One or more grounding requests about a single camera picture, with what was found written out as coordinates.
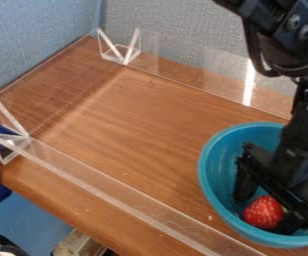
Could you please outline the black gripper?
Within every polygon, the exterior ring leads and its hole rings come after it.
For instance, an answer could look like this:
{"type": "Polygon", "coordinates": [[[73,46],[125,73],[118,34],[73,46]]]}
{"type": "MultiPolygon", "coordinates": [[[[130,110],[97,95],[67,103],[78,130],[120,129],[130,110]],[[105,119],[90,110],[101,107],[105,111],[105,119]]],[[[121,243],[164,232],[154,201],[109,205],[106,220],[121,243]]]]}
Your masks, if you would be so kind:
{"type": "Polygon", "coordinates": [[[253,143],[245,143],[243,149],[236,160],[234,202],[253,202],[264,195],[272,196],[284,208],[284,216],[273,232],[292,235],[299,229],[308,230],[308,179],[291,187],[272,173],[273,154],[253,143]]]}

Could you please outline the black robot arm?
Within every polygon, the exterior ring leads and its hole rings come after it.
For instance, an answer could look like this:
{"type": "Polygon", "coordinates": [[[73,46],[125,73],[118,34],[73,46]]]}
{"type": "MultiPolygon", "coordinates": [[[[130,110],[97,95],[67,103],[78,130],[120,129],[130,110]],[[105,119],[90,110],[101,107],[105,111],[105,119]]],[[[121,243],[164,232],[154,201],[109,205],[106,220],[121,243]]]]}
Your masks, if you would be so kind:
{"type": "Polygon", "coordinates": [[[287,77],[297,86],[276,150],[244,145],[233,192],[237,202],[248,200],[259,187],[269,192],[288,214],[268,229],[289,235],[308,230],[308,0],[213,1],[241,17],[256,71],[287,77]]]}

